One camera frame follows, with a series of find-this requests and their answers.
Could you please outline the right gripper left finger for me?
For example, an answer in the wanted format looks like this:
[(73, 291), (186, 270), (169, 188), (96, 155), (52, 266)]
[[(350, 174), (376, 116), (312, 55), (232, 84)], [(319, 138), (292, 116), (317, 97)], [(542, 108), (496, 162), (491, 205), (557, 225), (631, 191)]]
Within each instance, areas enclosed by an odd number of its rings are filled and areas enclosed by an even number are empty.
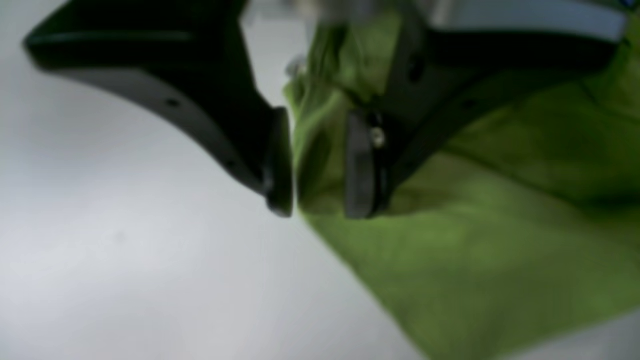
[(195, 141), (277, 216), (294, 208), (290, 123), (255, 83), (246, 0), (69, 0), (23, 43), (42, 71), (130, 101)]

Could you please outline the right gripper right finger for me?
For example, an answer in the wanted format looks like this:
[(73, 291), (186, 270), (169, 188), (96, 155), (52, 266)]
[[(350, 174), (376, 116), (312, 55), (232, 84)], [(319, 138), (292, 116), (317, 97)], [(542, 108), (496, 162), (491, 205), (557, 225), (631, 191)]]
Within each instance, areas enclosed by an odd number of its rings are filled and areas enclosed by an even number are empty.
[(346, 122), (344, 209), (367, 219), (450, 138), (487, 114), (603, 71), (628, 0), (398, 0), (382, 95)]

